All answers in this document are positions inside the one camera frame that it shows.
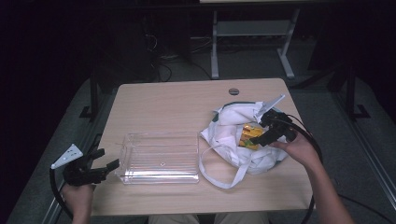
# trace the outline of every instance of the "table top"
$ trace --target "table top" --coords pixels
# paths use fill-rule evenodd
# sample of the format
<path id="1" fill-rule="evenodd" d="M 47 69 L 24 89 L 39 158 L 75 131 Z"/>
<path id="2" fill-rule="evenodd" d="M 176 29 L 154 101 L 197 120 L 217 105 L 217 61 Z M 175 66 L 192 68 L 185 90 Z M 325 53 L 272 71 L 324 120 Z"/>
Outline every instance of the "table top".
<path id="1" fill-rule="evenodd" d="M 239 94 L 229 94 L 237 88 Z M 299 118 L 280 78 L 213 80 L 120 86 L 99 145 L 106 155 L 92 168 L 119 158 L 127 133 L 200 132 L 213 119 L 213 109 L 235 101 L 270 101 Z M 236 169 L 214 151 L 205 155 L 206 171 L 232 182 Z M 94 192 L 93 216 L 219 213 L 306 209 L 312 189 L 304 167 L 291 157 L 267 173 L 246 175 L 232 189 L 220 189 L 201 174 L 197 184 L 123 185 L 110 173 Z"/>

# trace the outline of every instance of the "transparent plastic box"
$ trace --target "transparent plastic box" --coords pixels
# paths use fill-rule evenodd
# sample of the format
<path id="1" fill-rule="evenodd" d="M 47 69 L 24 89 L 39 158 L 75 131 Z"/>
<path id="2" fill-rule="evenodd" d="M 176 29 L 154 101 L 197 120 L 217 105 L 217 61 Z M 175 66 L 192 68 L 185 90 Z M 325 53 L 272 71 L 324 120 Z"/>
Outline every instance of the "transparent plastic box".
<path id="1" fill-rule="evenodd" d="M 124 184 L 198 183 L 198 133 L 128 133 L 120 167 Z"/>

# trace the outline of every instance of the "hand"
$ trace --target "hand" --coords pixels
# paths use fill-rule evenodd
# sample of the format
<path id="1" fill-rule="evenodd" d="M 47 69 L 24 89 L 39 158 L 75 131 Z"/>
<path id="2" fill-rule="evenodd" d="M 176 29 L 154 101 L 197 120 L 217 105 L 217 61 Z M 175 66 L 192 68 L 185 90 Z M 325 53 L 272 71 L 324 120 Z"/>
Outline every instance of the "hand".
<path id="1" fill-rule="evenodd" d="M 92 185 L 75 187 L 65 184 L 62 188 L 62 195 L 73 213 L 73 223 L 90 223 L 93 198 Z"/>
<path id="2" fill-rule="evenodd" d="M 308 140 L 300 133 L 297 133 L 296 138 L 292 142 L 274 142 L 270 144 L 270 147 L 278 147 L 285 150 L 304 167 L 314 164 L 317 161 L 320 162 L 318 153 L 315 151 L 314 147 L 312 147 Z"/>

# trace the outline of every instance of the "floor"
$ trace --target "floor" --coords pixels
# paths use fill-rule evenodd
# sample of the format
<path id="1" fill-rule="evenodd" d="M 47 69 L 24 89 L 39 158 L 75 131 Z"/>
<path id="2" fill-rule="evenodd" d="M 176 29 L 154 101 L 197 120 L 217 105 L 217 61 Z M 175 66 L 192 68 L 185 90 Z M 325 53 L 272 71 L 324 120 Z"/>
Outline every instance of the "floor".
<path id="1" fill-rule="evenodd" d="M 291 87 L 320 72 L 307 70 L 315 40 L 294 40 L 290 45 L 288 58 L 296 78 L 286 79 L 276 54 L 276 48 L 280 47 L 281 42 L 282 39 L 268 39 L 259 48 L 239 47 L 234 51 L 221 51 L 219 79 L 280 77 Z M 174 58 L 173 53 L 169 52 L 159 66 L 161 78 L 157 77 L 155 81 L 208 80 L 209 51 L 197 50 L 192 54 L 192 62 L 187 63 L 177 56 Z M 396 181 L 393 159 L 396 158 L 396 151 L 393 150 L 396 140 L 392 137 L 396 134 L 395 125 L 376 101 L 370 87 L 359 79 L 356 83 L 356 104 L 364 105 L 371 118 L 352 122 L 344 109 L 345 89 L 338 93 L 331 93 L 326 89 L 331 77 L 332 75 L 328 75 L 305 89 L 290 88 L 293 101 L 305 125 L 322 148 L 324 166 L 338 193 L 370 206 L 389 218 L 391 223 L 395 223 L 396 206 L 390 199 L 391 195 L 384 190 Z M 80 148 L 89 147 L 94 137 L 105 128 L 116 93 L 117 89 L 107 94 L 99 93 L 99 114 L 90 122 L 89 119 L 79 117 L 82 108 L 90 105 L 89 80 L 80 87 L 64 112 L 62 121 L 49 141 L 8 223 L 71 223 L 64 213 L 59 212 L 56 203 L 53 203 L 48 169 L 70 144 L 75 143 Z M 359 138 L 361 135 L 365 137 L 364 140 Z M 374 149 L 374 155 L 392 180 L 388 185 L 380 181 L 381 175 L 372 163 L 373 152 L 367 152 L 370 147 Z M 56 180 L 61 183 L 62 177 L 58 174 Z M 364 206 L 350 200 L 343 202 L 357 223 L 386 223 L 384 218 Z M 305 211 L 269 212 L 269 218 L 274 224 L 299 223 L 304 214 Z M 200 218 L 205 219 L 203 223 L 208 223 L 211 216 Z M 146 217 L 93 217 L 92 223 L 138 224 L 144 223 L 145 219 Z M 316 212 L 308 223 L 318 223 Z"/>

